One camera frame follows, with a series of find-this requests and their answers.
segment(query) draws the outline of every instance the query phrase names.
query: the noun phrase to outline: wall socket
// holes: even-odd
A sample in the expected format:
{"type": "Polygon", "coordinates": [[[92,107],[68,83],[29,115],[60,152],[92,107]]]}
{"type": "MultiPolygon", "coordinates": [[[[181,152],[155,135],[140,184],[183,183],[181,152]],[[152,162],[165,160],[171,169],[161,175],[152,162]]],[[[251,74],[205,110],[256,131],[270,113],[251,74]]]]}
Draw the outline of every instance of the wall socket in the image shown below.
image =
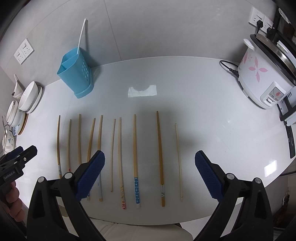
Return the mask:
{"type": "Polygon", "coordinates": [[[267,29],[269,27],[272,28],[273,22],[258,9],[252,7],[249,23],[257,27],[257,22],[259,20],[263,22],[263,27],[261,28],[261,31],[267,33],[267,29]]]}
{"type": "Polygon", "coordinates": [[[34,49],[30,45],[28,39],[25,39],[15,52],[14,57],[20,64],[22,64],[25,61],[25,59],[28,58],[29,55],[33,52],[34,49]]]}
{"type": "Polygon", "coordinates": [[[22,63],[25,61],[25,59],[26,59],[24,53],[20,50],[20,48],[17,49],[17,51],[16,51],[15,54],[14,54],[14,57],[16,58],[16,60],[17,60],[20,64],[22,64],[22,63]]]}

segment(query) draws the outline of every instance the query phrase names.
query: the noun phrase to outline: white table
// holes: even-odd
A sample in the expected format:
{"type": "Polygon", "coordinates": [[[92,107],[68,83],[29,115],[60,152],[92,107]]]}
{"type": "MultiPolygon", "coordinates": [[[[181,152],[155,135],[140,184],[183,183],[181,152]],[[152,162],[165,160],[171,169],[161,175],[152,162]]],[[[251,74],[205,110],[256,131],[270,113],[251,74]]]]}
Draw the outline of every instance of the white table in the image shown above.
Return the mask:
{"type": "MultiPolygon", "coordinates": [[[[104,115],[102,151],[103,202],[97,184],[90,202],[82,200],[94,218],[126,224],[157,225],[185,222],[211,215],[218,202],[212,199],[194,164],[203,150],[208,158],[237,178],[259,177],[271,183],[290,163],[284,124],[276,107],[264,110],[246,98],[238,81],[219,61],[197,57],[144,58],[93,69],[93,91],[81,99],[61,81],[44,88],[40,103],[29,115],[17,145],[35,145],[37,156],[26,164],[17,180],[26,205],[40,176],[57,179],[57,121],[61,115],[60,150],[62,173],[67,171],[67,136],[71,130],[71,166],[77,159],[78,115],[82,114],[81,149],[86,161],[89,135],[96,118],[92,154],[97,150],[100,115],[104,115]],[[128,97],[129,88],[143,91],[156,85],[157,95],[128,97]],[[156,111],[160,114],[166,206],[161,207],[156,111]],[[137,114],[138,172],[141,207],[136,208],[133,177],[133,114],[137,114]],[[126,210],[121,208],[118,178],[118,118],[122,117],[122,163],[126,210]],[[113,119],[114,191],[110,192],[110,145],[113,119]],[[178,124],[184,200],[180,201],[175,123],[178,124]]],[[[138,94],[155,94],[150,91],[138,94]]]]}

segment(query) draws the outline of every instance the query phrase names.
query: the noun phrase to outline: blue plastic container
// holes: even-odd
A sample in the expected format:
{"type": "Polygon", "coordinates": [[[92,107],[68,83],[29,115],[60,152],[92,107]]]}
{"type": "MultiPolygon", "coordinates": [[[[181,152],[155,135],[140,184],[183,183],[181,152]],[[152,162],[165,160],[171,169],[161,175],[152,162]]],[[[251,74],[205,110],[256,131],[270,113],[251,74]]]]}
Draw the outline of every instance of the blue plastic container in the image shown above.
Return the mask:
{"type": "Polygon", "coordinates": [[[94,88],[91,69],[86,64],[84,57],[77,47],[63,56],[57,75],[73,90],[77,98],[89,94],[94,88]]]}

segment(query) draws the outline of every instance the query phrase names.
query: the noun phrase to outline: rice cooker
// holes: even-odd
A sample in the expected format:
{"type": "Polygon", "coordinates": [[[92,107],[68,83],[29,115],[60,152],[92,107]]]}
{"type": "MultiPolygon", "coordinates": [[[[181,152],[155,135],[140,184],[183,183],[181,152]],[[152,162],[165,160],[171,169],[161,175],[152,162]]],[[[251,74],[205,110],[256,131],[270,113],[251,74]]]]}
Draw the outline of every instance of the rice cooker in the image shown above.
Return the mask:
{"type": "Polygon", "coordinates": [[[261,34],[244,39],[248,49],[239,64],[243,92],[257,105],[269,109],[296,86],[296,68],[271,40],[261,34]]]}

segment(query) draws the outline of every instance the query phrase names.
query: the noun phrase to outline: light wooden stick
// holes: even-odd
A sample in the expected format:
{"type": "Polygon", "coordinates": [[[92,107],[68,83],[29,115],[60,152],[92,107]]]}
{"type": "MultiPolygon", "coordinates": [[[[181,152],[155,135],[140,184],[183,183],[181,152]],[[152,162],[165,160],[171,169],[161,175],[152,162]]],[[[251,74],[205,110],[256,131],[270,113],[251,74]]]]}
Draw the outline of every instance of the light wooden stick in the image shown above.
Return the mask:
{"type": "Polygon", "coordinates": [[[59,177],[62,178],[61,159],[60,159],[60,155],[59,155],[59,125],[60,125],[60,121],[61,121],[61,116],[59,115],[59,121],[57,124],[57,165],[59,168],[59,177]]]}
{"type": "MultiPolygon", "coordinates": [[[[93,138],[93,135],[94,135],[94,124],[96,122],[96,118],[94,118],[93,120],[93,124],[91,126],[91,134],[89,136],[89,148],[88,148],[88,151],[87,151],[87,159],[86,161],[89,162],[89,160],[91,159],[91,146],[92,146],[92,138],[93,138]]],[[[87,195],[87,200],[91,200],[90,198],[90,194],[87,195]]]]}
{"type": "Polygon", "coordinates": [[[111,153],[110,153],[110,178],[111,178],[111,192],[113,192],[113,147],[114,147],[114,133],[115,133],[115,122],[113,120],[112,137],[111,137],[111,153]]]}
{"type": "Polygon", "coordinates": [[[123,177],[122,177],[121,117],[119,118],[119,123],[118,123],[118,169],[119,169],[119,180],[120,180],[121,204],[122,204],[122,209],[126,209],[126,201],[124,198],[123,177]]]}
{"type": "MultiPolygon", "coordinates": [[[[101,115],[101,119],[100,119],[99,137],[98,137],[98,150],[101,150],[101,143],[102,143],[102,126],[103,126],[103,115],[101,115]]],[[[99,187],[99,201],[100,201],[100,202],[103,201],[101,172],[100,172],[100,174],[99,174],[99,181],[98,181],[98,187],[99,187]]]]}
{"type": "Polygon", "coordinates": [[[177,124],[175,124],[175,129],[176,129],[177,152],[178,152],[178,162],[179,162],[180,199],[181,199],[181,201],[183,201],[181,154],[180,154],[179,133],[178,133],[177,124]]]}
{"type": "Polygon", "coordinates": [[[79,165],[81,165],[80,126],[81,126],[81,114],[79,114],[79,117],[78,117],[78,142],[77,142],[78,164],[79,165]]]}
{"type": "Polygon", "coordinates": [[[161,146],[161,135],[160,135],[160,123],[159,114],[156,112],[157,117],[157,133],[158,133],[158,152],[159,152],[159,168],[160,168],[160,186],[161,186],[161,206],[165,206],[165,182],[163,178],[163,150],[161,146]]]}
{"type": "Polygon", "coordinates": [[[70,121],[69,121],[69,130],[68,130],[68,172],[71,172],[71,162],[70,162],[71,123],[72,123],[72,120],[70,119],[70,121]]]}
{"type": "Polygon", "coordinates": [[[137,127],[136,114],[133,115],[133,176],[135,178],[135,196],[137,208],[140,207],[140,192],[138,181],[138,163],[137,163],[137,127]]]}

